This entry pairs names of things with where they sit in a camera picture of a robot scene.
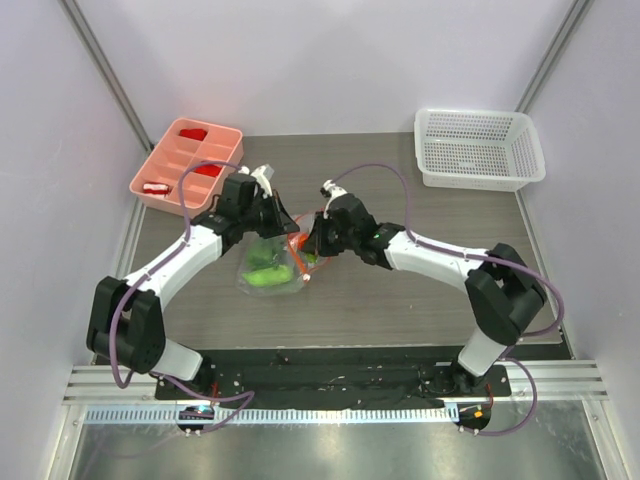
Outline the orange fake carrot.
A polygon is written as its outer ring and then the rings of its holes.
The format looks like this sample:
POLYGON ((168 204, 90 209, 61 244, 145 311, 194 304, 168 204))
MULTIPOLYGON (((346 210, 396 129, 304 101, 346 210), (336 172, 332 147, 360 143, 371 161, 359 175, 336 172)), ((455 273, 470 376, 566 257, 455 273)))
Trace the orange fake carrot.
POLYGON ((309 238, 307 232, 296 232, 288 236, 289 246, 294 250, 301 250, 309 238))

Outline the red white fake food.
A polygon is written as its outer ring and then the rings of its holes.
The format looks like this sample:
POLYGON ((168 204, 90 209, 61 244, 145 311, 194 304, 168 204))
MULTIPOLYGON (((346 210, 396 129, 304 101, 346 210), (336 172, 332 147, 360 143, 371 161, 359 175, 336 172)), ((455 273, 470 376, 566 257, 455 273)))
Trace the red white fake food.
POLYGON ((166 197, 171 192, 171 187, 162 183, 144 183, 142 186, 142 193, 144 195, 151 195, 156 197, 166 197))

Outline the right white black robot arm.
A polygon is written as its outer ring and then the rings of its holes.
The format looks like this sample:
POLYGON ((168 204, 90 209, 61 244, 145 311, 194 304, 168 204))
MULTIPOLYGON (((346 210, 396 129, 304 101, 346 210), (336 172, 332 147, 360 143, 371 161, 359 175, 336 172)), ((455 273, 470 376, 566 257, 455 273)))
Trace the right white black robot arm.
POLYGON ((484 251, 428 244, 403 225, 377 222, 352 194, 315 214, 301 250, 324 258, 351 251, 368 265, 420 274, 466 293, 476 327, 449 367, 447 394, 472 395, 483 388, 495 361, 515 346, 547 301, 511 246, 499 243, 484 251))

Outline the clear orange zip top bag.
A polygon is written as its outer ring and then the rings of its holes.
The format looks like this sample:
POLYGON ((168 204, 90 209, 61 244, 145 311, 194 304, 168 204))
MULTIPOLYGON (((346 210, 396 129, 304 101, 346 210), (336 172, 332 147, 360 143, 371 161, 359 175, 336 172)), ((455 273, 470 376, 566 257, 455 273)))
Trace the clear orange zip top bag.
POLYGON ((246 248, 236 275, 236 287, 253 297, 289 295, 302 290, 328 258, 303 253, 314 221, 313 211, 293 217, 297 232, 263 239, 256 237, 246 248))

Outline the aluminium frame rail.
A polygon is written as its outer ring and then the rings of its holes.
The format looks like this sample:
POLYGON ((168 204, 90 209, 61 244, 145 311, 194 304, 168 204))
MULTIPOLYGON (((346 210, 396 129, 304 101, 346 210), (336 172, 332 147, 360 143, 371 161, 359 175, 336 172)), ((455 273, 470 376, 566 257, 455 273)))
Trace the aluminium frame rail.
POLYGON ((446 363, 370 365, 226 363, 215 371, 209 395, 255 394, 254 407, 266 409, 408 408, 452 401, 602 400, 607 389, 592 361, 527 361, 495 364, 480 385, 465 392, 455 386, 446 363))

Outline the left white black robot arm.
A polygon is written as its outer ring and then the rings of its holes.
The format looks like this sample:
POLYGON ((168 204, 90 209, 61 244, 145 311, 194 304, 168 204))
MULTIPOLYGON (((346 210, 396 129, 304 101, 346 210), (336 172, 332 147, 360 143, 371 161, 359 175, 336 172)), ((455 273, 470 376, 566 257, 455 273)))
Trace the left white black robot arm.
POLYGON ((102 279, 94 294, 88 349, 116 367, 178 380, 190 398, 205 397, 214 381, 211 361, 169 340, 163 313, 196 274, 245 234, 269 239, 298 231, 270 184, 272 175, 268 165, 230 174, 214 209, 189 219, 185 233, 159 257, 124 279, 102 279))

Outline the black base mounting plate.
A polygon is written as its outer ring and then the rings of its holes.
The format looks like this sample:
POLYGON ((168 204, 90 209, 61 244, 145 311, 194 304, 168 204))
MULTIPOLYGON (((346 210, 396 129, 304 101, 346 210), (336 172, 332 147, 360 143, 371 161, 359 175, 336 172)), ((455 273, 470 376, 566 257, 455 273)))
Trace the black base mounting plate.
POLYGON ((507 398, 505 367, 478 382, 452 373, 456 347, 385 346, 206 350, 213 380, 208 394, 254 392, 252 409, 406 410, 439 408, 447 400, 507 398))

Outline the white perforated plastic basket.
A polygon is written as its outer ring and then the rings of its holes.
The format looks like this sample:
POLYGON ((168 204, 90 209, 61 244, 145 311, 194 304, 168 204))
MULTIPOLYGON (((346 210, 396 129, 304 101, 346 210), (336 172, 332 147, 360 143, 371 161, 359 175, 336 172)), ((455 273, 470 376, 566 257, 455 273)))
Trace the white perforated plastic basket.
POLYGON ((519 112, 423 108, 414 145, 427 187, 515 193, 546 176, 538 132, 519 112))

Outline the red fake food top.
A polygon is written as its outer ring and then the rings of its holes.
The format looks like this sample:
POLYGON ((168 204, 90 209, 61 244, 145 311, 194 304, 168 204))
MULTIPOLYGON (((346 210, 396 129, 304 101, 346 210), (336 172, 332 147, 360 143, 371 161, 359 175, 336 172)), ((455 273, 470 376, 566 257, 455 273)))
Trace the red fake food top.
POLYGON ((203 128, 185 128, 179 131, 179 136, 190 140, 202 142, 208 134, 203 128))

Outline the green fake pea pod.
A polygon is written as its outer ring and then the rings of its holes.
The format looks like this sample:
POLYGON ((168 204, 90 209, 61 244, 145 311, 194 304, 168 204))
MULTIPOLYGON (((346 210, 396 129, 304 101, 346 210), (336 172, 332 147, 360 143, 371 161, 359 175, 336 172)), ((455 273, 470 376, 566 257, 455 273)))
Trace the green fake pea pod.
POLYGON ((244 272, 241 276, 250 286, 258 288, 272 287, 291 281, 293 278, 293 269, 286 265, 279 265, 244 272))

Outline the pink compartment tray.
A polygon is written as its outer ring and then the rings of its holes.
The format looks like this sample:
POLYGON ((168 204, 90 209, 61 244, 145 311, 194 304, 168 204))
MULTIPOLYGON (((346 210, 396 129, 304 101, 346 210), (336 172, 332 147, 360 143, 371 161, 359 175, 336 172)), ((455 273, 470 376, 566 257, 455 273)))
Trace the pink compartment tray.
POLYGON ((129 189, 150 208, 181 215, 184 210, 191 217, 211 205, 213 196, 220 193, 226 177, 234 171, 244 156, 243 133, 235 128, 179 118, 165 132, 154 150, 132 179, 129 189), (208 131, 202 142, 179 136, 185 128, 208 131), (202 162, 224 164, 217 178, 194 172, 202 162), (144 195, 144 183, 162 183, 171 187, 166 197, 144 195))

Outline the red fake food middle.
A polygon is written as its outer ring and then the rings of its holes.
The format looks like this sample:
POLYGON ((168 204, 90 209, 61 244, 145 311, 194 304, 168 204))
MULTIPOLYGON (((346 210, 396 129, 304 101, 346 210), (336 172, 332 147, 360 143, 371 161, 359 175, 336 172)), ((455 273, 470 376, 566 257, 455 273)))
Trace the red fake food middle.
POLYGON ((197 168, 194 169, 194 172, 199 175, 217 178, 224 167, 225 165, 220 163, 202 162, 197 168))

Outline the green fake pepper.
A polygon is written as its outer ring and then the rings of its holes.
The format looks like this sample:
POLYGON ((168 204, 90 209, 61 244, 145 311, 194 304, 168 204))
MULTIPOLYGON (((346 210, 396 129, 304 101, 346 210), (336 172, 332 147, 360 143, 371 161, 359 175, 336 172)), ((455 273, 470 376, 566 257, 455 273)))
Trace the green fake pepper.
POLYGON ((283 241, 279 237, 269 239, 257 238, 251 243, 247 250, 247 262, 253 269, 277 266, 280 264, 283 247, 283 241))

